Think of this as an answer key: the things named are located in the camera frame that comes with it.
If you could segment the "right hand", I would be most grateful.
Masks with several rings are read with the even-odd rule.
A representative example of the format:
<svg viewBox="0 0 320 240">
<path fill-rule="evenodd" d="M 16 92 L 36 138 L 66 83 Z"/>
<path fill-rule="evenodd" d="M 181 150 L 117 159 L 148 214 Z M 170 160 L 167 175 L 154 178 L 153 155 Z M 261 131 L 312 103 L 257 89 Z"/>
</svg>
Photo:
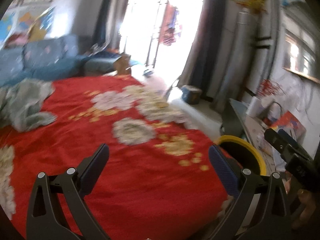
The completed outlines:
<svg viewBox="0 0 320 240">
<path fill-rule="evenodd" d="M 286 182 L 286 192 L 291 213 L 293 229 L 315 226 L 319 221 L 319 200 L 312 192 L 302 189 L 294 176 Z"/>
</svg>

